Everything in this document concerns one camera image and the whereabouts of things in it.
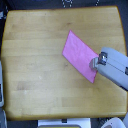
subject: dark floor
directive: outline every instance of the dark floor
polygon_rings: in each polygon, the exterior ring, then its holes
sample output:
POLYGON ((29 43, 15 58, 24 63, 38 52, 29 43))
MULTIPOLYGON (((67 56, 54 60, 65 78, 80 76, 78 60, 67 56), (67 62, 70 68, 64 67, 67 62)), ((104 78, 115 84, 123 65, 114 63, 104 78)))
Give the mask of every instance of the dark floor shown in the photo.
MULTIPOLYGON (((70 7, 70 3, 65 1, 65 6, 70 7)), ((87 7, 87 6, 107 6, 107 5, 117 5, 119 8, 119 12, 121 15, 121 20, 123 23, 123 29, 126 40, 126 47, 128 51, 128 0, 72 0, 71 7, 87 7)), ((17 9, 38 9, 38 8, 63 8, 63 4, 61 0, 6 0, 6 5, 10 10, 17 9)), ((3 13, 3 17, 0 15, 0 45, 2 41, 2 34, 4 30, 4 23, 7 14, 7 8, 5 3, 0 0, 0 14, 3 13)), ((8 121, 8 128, 36 128, 37 121, 8 121)), ((92 128, 98 128, 99 119, 94 118, 91 119, 92 128)))

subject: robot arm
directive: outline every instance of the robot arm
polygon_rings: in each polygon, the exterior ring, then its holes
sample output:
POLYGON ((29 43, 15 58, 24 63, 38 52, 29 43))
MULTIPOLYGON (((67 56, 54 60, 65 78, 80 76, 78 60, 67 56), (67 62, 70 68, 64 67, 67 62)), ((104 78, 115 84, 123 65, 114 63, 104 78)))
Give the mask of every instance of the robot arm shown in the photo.
POLYGON ((92 70, 128 91, 128 57, 108 47, 103 47, 99 57, 91 60, 92 70))

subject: pink napkin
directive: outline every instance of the pink napkin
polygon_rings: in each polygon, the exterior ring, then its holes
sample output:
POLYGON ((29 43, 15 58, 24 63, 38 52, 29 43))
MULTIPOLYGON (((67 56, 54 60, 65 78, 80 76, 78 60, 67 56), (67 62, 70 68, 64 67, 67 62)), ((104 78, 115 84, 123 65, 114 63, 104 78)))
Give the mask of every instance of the pink napkin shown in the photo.
POLYGON ((98 55, 72 31, 69 32, 62 54, 85 78, 94 82, 96 71, 91 70, 89 63, 98 55))

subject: wooden board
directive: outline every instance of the wooden board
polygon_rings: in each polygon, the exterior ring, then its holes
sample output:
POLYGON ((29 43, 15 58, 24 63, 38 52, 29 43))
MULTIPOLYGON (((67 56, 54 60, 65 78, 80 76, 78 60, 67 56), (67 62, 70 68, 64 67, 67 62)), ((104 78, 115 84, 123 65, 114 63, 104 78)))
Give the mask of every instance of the wooden board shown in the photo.
POLYGON ((97 53, 126 54, 116 7, 10 11, 1 55, 7 119, 125 115, 123 89, 100 74, 91 84, 62 56, 69 30, 97 53))

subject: wood grain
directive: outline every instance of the wood grain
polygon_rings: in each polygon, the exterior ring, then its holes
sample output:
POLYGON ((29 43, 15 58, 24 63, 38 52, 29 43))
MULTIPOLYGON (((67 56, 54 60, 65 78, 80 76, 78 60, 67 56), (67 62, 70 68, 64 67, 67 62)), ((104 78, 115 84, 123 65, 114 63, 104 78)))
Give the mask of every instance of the wood grain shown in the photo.
POLYGON ((125 115, 123 89, 98 73, 91 84, 62 56, 69 30, 97 53, 126 54, 116 7, 10 11, 1 55, 7 119, 125 115))

